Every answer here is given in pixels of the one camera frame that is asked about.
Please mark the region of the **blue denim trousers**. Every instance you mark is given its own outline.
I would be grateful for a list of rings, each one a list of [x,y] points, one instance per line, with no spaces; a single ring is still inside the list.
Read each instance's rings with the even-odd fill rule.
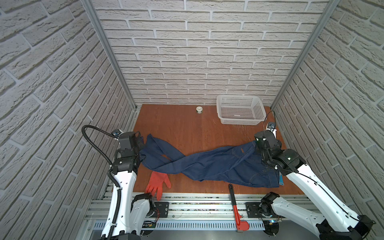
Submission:
[[[194,181],[223,181],[252,188],[280,186],[279,172],[263,164],[255,141],[185,156],[168,142],[148,135],[140,155],[152,171],[184,174]]]

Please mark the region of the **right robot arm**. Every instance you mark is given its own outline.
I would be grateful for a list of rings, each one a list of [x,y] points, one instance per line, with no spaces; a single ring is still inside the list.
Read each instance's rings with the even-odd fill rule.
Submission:
[[[369,235],[375,221],[345,205],[295,150],[282,150],[281,142],[268,130],[256,133],[255,140],[263,163],[286,176],[319,210],[316,214],[270,192],[261,200],[262,216],[285,217],[321,240],[363,240]]]

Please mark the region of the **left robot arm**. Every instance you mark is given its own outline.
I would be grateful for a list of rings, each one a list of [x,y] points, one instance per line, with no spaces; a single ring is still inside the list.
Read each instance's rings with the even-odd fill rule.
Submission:
[[[113,195],[101,239],[139,240],[145,218],[155,212],[151,194],[133,197],[144,140],[140,132],[120,133],[117,140],[119,148],[107,172],[114,184]]]

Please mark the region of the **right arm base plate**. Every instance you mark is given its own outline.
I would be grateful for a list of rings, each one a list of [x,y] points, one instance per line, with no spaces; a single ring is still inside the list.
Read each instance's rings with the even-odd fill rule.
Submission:
[[[246,211],[248,218],[264,218],[264,219],[280,219],[281,216],[277,215],[271,205],[262,204],[261,202],[246,202]]]

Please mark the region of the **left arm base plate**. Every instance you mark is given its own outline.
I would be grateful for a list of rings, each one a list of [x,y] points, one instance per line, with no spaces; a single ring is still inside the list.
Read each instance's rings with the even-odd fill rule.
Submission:
[[[167,218],[169,213],[169,202],[150,202],[149,200],[138,200],[131,204],[130,218],[144,216],[144,218]]]

